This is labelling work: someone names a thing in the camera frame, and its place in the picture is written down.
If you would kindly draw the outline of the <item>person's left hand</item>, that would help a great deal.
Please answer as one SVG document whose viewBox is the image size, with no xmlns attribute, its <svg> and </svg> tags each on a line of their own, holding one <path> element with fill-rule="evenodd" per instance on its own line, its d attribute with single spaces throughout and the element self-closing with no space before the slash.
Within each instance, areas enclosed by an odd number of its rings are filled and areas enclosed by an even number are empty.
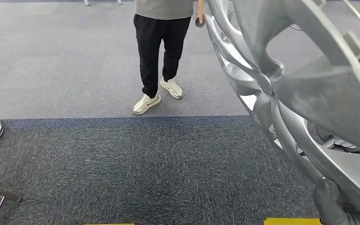
<svg viewBox="0 0 360 225">
<path fill-rule="evenodd" d="M 204 24 L 204 0 L 197 1 L 197 18 L 198 25 L 201 27 Z"/>
</svg>

